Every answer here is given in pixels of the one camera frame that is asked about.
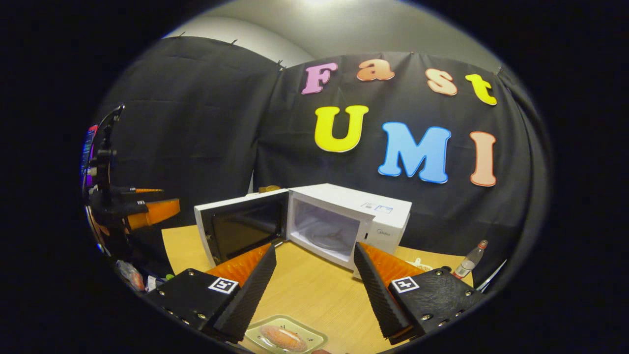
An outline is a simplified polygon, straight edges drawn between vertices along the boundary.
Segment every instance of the open microwave door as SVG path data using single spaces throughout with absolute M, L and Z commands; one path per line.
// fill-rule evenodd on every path
M 353 270 L 356 241 L 367 237 L 374 216 L 291 190 L 286 237 L 328 261 Z
M 286 239 L 289 191 L 269 191 L 197 205 L 194 216 L 211 266 Z

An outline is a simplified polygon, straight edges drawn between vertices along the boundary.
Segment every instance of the microwave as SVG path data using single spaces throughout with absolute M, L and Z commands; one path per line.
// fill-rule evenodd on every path
M 393 254 L 410 210 L 411 202 L 325 183 L 197 205 L 194 216 L 212 267 L 266 243 L 293 242 L 360 278 L 355 243 Z

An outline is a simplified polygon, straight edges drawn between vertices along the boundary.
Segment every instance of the foam letter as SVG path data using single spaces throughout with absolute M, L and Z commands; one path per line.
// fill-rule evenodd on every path
M 485 132 L 471 132 L 470 138 L 476 143 L 476 170 L 470 180 L 477 186 L 491 187 L 496 184 L 493 154 L 496 138 Z
M 388 61 L 382 59 L 371 59 L 358 65 L 361 70 L 356 77 L 361 81 L 371 80 L 388 80 L 395 76 L 395 72 L 391 71 L 391 65 Z
M 495 106 L 496 103 L 498 103 L 496 98 L 490 96 L 489 93 L 487 92 L 487 89 L 491 88 L 491 84 L 483 80 L 480 75 L 478 74 L 466 75 L 465 79 L 472 82 L 472 86 L 474 87 L 474 93 L 481 101 L 487 103 L 490 106 Z
M 449 96 L 457 94 L 457 87 L 452 83 L 452 76 L 445 71 L 437 69 L 426 70 L 428 87 L 436 93 L 443 93 Z
M 314 142 L 325 151 L 345 152 L 352 150 L 362 133 L 362 117 L 369 111 L 366 106 L 348 106 L 345 111 L 350 115 L 347 135 L 342 139 L 332 136 L 334 117 L 340 110 L 337 107 L 321 107 L 314 111 L 316 127 L 314 128 Z
M 308 77 L 306 78 L 306 87 L 301 94 L 321 92 L 323 87 L 319 86 L 319 81 L 321 81 L 322 84 L 328 83 L 330 80 L 330 71 L 337 69 L 337 63 L 327 63 L 307 68 L 306 72 L 308 73 Z
M 445 173 L 445 148 L 452 136 L 449 130 L 441 127 L 430 127 L 415 144 L 415 138 L 404 123 L 387 122 L 382 124 L 387 132 L 387 152 L 384 164 L 378 168 L 385 176 L 399 176 L 402 169 L 398 166 L 398 156 L 402 159 L 406 175 L 411 177 L 420 168 L 421 162 L 426 160 L 420 171 L 420 179 L 432 183 L 446 183 L 448 175 Z

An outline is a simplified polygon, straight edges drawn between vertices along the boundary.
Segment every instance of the black fabric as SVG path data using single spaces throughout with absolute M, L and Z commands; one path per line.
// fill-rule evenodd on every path
M 395 76 L 388 81 L 359 81 L 358 65 L 369 59 L 387 60 Z M 305 68 L 330 62 L 337 63 L 338 69 L 323 91 L 301 94 Z M 447 71 L 458 93 L 446 96 L 432 91 L 426 83 L 428 68 Z M 491 84 L 489 93 L 497 99 L 496 106 L 476 96 L 465 79 L 469 74 L 479 74 Z M 315 110 L 339 107 L 333 135 L 341 138 L 347 134 L 345 108 L 350 105 L 369 107 L 359 144 L 344 153 L 323 151 L 314 140 Z M 478 284 L 510 256 L 521 235 L 534 167 L 531 150 L 539 149 L 531 146 L 529 135 L 535 132 L 527 130 L 526 119 L 496 75 L 456 60 L 390 52 L 316 60 L 288 68 L 278 79 L 260 127 L 254 186 L 333 183 L 409 200 L 413 206 L 402 246 L 463 256 L 481 239 L 489 241 L 483 260 L 474 269 Z M 393 121 L 405 123 L 416 142 L 432 126 L 452 132 L 445 184 L 421 181 L 418 173 L 410 178 L 405 172 L 397 177 L 378 173 L 387 147 L 382 124 Z M 470 182 L 476 147 L 469 134 L 477 130 L 497 140 L 493 147 L 497 183 L 489 188 Z
M 95 122 L 125 104 L 112 135 L 112 183 L 180 200 L 181 213 L 133 233 L 147 258 L 169 264 L 160 230 L 194 224 L 195 205 L 246 194 L 277 73 L 276 63 L 236 45 L 175 37 L 157 42 L 111 88 Z

